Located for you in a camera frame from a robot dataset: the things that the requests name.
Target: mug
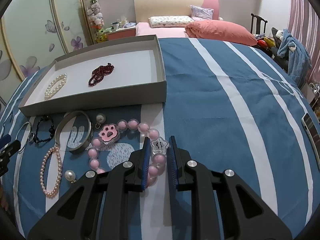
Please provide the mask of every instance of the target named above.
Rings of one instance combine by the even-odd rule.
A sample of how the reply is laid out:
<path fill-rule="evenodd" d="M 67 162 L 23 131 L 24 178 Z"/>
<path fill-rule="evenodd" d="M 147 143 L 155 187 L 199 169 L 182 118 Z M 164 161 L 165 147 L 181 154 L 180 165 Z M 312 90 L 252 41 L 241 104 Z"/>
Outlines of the mug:
<path fill-rule="evenodd" d="M 119 23 L 113 23 L 112 26 L 114 30 L 119 29 Z"/>

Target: pink nightstand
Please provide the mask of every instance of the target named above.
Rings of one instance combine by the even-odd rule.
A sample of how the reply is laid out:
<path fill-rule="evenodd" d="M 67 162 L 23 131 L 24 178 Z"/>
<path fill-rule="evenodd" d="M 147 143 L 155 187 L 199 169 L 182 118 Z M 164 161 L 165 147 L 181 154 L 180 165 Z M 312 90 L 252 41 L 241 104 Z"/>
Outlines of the pink nightstand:
<path fill-rule="evenodd" d="M 136 36 L 136 27 L 130 27 L 130 28 L 120 28 L 116 31 L 113 31 L 111 33 L 108 33 L 108 40 L 115 40 L 120 38 L 126 38 L 126 37 L 134 37 Z"/>

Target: blue bedspread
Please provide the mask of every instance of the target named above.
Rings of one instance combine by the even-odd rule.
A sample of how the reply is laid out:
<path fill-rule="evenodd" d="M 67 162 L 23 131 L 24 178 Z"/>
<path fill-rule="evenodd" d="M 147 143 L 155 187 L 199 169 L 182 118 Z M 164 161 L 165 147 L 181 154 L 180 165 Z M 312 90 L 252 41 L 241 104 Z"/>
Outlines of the blue bedspread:
<path fill-rule="evenodd" d="M 91 110 L 87 111 L 90 119 L 94 121 L 99 112 L 106 114 L 108 123 L 136 118 L 167 139 L 174 135 L 178 147 L 209 169 L 233 169 L 297 236 L 319 205 L 320 175 L 301 125 L 305 112 L 314 122 L 316 117 L 295 82 L 263 52 L 244 45 L 166 38 L 160 39 L 160 46 L 167 78 L 166 103 Z M 12 96 L 0 120 L 4 134 L 15 138 L 26 121 L 36 129 L 40 117 L 25 117 L 18 104 L 41 71 L 25 79 Z M 55 126 L 64 114 L 52 115 Z M 83 135 L 83 123 L 78 117 L 64 128 L 62 155 L 63 148 L 77 144 Z M 39 138 L 48 137 L 49 126 L 41 124 Z M 9 171 L 3 176 L 10 207 L 24 236 L 55 202 L 45 198 L 39 183 L 43 156 L 53 145 L 53 140 L 39 146 L 28 144 L 22 154 L 10 159 Z M 141 146 L 138 133 L 124 134 L 100 153 L 102 167 L 111 170 Z M 78 156 L 65 152 L 63 173 L 73 170 L 79 178 L 89 170 L 88 161 L 86 152 Z M 56 172 L 47 164 L 45 183 L 54 181 Z M 68 188 L 63 178 L 59 195 Z M 191 238 L 190 193 L 178 193 L 179 206 L 173 208 L 169 197 L 166 173 L 146 192 L 130 193 L 130 239 Z"/>

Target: human hand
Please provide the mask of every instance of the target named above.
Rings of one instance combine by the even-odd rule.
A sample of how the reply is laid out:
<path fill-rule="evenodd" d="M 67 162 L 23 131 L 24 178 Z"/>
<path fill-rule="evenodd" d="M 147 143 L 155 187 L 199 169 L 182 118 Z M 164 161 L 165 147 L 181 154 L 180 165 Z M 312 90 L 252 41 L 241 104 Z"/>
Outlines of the human hand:
<path fill-rule="evenodd" d="M 1 184 L 0 184 L 0 205 L 5 211 L 9 210 L 9 203 L 7 202 L 7 199 L 5 197 L 5 193 Z"/>

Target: star charm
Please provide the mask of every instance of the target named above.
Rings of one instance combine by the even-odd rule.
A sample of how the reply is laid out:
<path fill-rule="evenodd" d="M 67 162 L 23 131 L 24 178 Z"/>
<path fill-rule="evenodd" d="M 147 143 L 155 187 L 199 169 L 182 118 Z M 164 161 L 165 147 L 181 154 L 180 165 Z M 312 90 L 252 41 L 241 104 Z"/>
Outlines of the star charm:
<path fill-rule="evenodd" d="M 165 155 L 169 147 L 169 142 L 159 137 L 157 140 L 151 141 L 151 146 L 153 154 L 162 153 Z"/>

